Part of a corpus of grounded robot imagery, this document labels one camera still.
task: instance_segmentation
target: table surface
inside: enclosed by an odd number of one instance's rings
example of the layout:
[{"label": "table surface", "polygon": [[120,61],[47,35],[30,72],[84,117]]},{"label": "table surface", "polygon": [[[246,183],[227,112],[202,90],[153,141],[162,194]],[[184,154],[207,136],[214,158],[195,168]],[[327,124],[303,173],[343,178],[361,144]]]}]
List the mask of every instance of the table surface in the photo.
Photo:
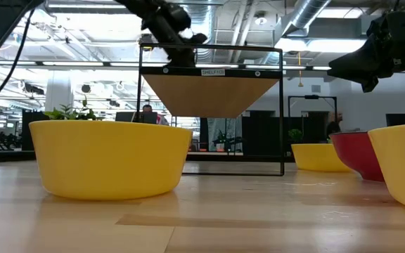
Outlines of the table surface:
[{"label": "table surface", "polygon": [[[267,171],[274,163],[189,162]],[[405,207],[356,174],[183,176],[167,194],[86,202],[49,195],[35,162],[0,164],[0,252],[405,252]]]}]

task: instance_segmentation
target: green plant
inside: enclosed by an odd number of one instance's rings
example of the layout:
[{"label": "green plant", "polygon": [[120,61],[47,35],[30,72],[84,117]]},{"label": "green plant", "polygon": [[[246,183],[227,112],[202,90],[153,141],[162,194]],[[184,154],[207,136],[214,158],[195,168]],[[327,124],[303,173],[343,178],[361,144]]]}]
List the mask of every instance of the green plant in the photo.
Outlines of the green plant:
[{"label": "green plant", "polygon": [[60,105],[61,110],[54,108],[52,112],[44,112],[49,119],[55,120],[102,120],[104,117],[95,116],[95,112],[87,107],[87,97],[82,101],[82,108],[73,108],[70,105]]},{"label": "green plant", "polygon": [[219,132],[218,132],[218,139],[217,139],[218,143],[226,143],[227,140],[228,140],[228,139],[227,139],[226,134],[223,134],[223,133],[221,132],[221,130],[219,130]]},{"label": "green plant", "polygon": [[290,140],[294,143],[302,142],[302,132],[299,129],[289,130],[288,136],[290,137]]}]

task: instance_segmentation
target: exposed ductwork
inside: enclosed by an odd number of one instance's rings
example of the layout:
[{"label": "exposed ductwork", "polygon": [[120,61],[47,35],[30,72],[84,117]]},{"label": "exposed ductwork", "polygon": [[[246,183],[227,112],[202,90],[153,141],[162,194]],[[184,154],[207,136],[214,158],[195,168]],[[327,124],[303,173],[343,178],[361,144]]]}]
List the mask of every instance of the exposed ductwork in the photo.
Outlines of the exposed ductwork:
[{"label": "exposed ductwork", "polygon": [[[216,6],[193,4],[184,6],[184,8],[191,17],[192,32],[205,34],[207,36],[206,43],[213,44]],[[197,52],[199,63],[212,62],[213,50],[199,48]]]},{"label": "exposed ductwork", "polygon": [[[310,24],[329,3],[330,0],[298,0],[292,13],[279,18],[274,30],[275,43],[284,35],[307,36]],[[278,61],[278,53],[269,53],[262,64],[275,65]]]},{"label": "exposed ductwork", "polygon": [[[245,28],[243,28],[242,36],[240,38],[240,41],[238,42],[239,46],[244,46],[246,42],[246,37],[248,36],[248,32],[250,31],[250,26],[252,23],[252,20],[254,19],[254,14],[256,13],[256,8],[257,4],[259,4],[259,0],[252,0],[250,11],[245,23]],[[233,63],[237,63],[238,59],[240,58],[241,50],[237,50],[236,54],[233,57]]]},{"label": "exposed ductwork", "polygon": [[[236,27],[233,30],[233,35],[232,35],[232,40],[231,40],[231,46],[235,46],[237,44],[237,39],[238,35],[240,34],[240,29],[243,24],[243,17],[245,16],[245,11],[246,11],[246,4],[248,3],[248,0],[242,0],[240,2],[240,9],[238,10],[238,18],[237,18],[237,23]],[[229,50],[228,53],[228,58],[226,59],[226,63],[230,63],[232,59],[233,51]]]},{"label": "exposed ductwork", "polygon": [[[97,14],[131,14],[126,8],[80,8],[79,5],[63,4],[60,8],[47,6],[50,13],[97,13]],[[206,43],[214,42],[214,24],[217,6],[206,4],[191,4],[182,6],[192,20],[192,32],[207,35]],[[213,50],[198,49],[198,62],[207,63],[212,61]]]}]

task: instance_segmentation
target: wooden shelf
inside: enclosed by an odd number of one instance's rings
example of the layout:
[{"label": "wooden shelf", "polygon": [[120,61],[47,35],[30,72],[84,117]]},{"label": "wooden shelf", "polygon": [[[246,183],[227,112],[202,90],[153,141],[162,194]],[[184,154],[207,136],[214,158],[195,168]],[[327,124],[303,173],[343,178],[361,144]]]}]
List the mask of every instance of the wooden shelf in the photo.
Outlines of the wooden shelf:
[{"label": "wooden shelf", "polygon": [[281,72],[226,69],[202,76],[200,68],[145,67],[141,74],[173,116],[236,118],[282,77]]}]

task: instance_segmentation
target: red bowl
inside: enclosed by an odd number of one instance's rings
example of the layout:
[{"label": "red bowl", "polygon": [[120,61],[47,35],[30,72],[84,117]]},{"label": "red bowl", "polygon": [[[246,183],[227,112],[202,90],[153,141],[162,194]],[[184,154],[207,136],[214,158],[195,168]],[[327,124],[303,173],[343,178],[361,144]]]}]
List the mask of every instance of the red bowl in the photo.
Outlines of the red bowl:
[{"label": "red bowl", "polygon": [[363,179],[384,181],[367,132],[331,134],[330,139],[340,160],[359,172]]}]

